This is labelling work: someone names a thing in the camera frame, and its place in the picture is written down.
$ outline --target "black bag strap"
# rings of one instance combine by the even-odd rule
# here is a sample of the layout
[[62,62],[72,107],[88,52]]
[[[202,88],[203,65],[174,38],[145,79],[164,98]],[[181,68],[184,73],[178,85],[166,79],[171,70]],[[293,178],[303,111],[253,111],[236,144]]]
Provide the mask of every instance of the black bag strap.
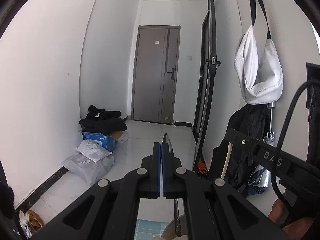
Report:
[[[260,7],[262,9],[262,12],[264,14],[264,17],[266,19],[267,22],[267,26],[268,26],[268,34],[267,34],[267,39],[271,39],[271,34],[270,34],[270,30],[269,30],[269,25],[268,25],[268,19],[267,19],[267,14],[266,14],[266,9],[264,8],[264,4],[262,0],[258,0]],[[257,8],[256,8],[256,0],[250,0],[250,8],[251,8],[251,21],[252,21],[252,26],[254,25],[255,21],[256,21],[256,14],[257,14]]]

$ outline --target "blue box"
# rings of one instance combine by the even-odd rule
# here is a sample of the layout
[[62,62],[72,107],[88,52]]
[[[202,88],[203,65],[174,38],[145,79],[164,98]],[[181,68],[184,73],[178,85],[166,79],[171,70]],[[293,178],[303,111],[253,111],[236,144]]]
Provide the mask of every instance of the blue box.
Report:
[[110,152],[113,152],[116,147],[116,140],[108,135],[103,135],[101,133],[82,132],[82,137],[84,140],[95,141]]

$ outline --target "hanging tote bag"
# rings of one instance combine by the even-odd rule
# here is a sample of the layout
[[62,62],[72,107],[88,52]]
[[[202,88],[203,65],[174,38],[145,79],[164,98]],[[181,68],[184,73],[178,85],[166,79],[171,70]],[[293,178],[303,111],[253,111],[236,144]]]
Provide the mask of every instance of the hanging tote bag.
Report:
[[252,25],[241,37],[235,55],[235,70],[237,72],[241,93],[248,104],[260,105],[277,101],[283,88],[283,75],[276,47],[271,39],[266,10],[262,0],[258,0],[267,21],[268,34],[266,46],[258,62],[257,44],[253,35],[253,25],[256,18],[255,0],[250,0]]

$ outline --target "silver screw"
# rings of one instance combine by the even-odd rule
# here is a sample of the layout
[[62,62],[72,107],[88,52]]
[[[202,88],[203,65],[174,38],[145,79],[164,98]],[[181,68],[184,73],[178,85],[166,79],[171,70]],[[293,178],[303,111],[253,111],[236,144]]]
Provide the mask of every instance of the silver screw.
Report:
[[106,186],[108,186],[108,184],[109,184],[109,181],[107,179],[101,179],[98,182],[99,187],[106,187]]
[[217,186],[223,186],[223,185],[224,185],[224,180],[223,180],[223,179],[215,179],[215,180],[214,180],[214,183],[215,183]]
[[176,172],[177,172],[178,174],[185,174],[185,173],[187,172],[187,170],[186,170],[185,168],[178,167],[178,168],[176,169]]
[[147,173],[147,169],[145,168],[139,168],[137,169],[137,173],[140,174],[140,175],[144,175]]

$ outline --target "triangular cutout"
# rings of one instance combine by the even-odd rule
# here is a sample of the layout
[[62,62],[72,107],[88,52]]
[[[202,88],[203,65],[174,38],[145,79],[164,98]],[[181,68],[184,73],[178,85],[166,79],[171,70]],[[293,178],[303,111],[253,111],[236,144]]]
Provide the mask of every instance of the triangular cutout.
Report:
[[85,201],[83,201],[63,219],[63,223],[74,228],[75,230],[80,230],[93,204],[93,201],[94,196],[89,196]]
[[229,195],[228,200],[236,215],[237,221],[241,229],[247,229],[259,222],[259,219],[244,205],[242,205],[234,196]]

